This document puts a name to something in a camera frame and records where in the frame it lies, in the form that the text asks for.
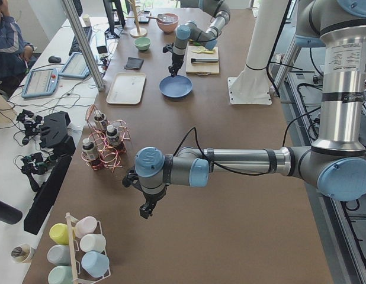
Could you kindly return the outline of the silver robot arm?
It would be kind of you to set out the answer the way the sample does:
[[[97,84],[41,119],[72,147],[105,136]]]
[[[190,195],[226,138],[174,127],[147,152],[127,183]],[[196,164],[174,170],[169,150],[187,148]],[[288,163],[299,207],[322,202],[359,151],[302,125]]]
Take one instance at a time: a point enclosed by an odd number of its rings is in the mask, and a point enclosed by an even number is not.
[[[221,34],[221,30],[230,21],[230,8],[223,0],[199,1],[198,7],[214,18],[214,20],[206,30],[198,28],[197,24],[191,20],[178,26],[175,33],[175,41],[167,44],[162,50],[164,53],[172,53],[172,64],[168,67],[172,77],[178,74],[183,65],[185,52],[190,40],[208,50],[212,50],[217,44],[217,38]]]
[[[198,7],[214,18],[204,31],[194,21],[179,25],[175,42],[163,52],[172,53],[165,79],[178,76],[188,40],[213,49],[221,30],[230,21],[225,1],[199,1]],[[248,70],[268,69],[285,24],[290,1],[262,1],[246,59],[246,68],[229,86],[230,91],[251,91],[257,75]],[[365,147],[359,142],[362,105],[366,100],[366,1],[298,1],[295,43],[299,47],[325,47],[325,69],[318,138],[311,146],[279,150],[201,149],[196,128],[190,129],[174,154],[164,155],[145,147],[135,156],[136,183],[146,198],[140,215],[148,219],[169,185],[203,187],[209,174],[226,170],[247,176],[280,173],[294,176],[317,188],[324,196],[353,201],[366,194]],[[191,131],[197,149],[181,146]]]

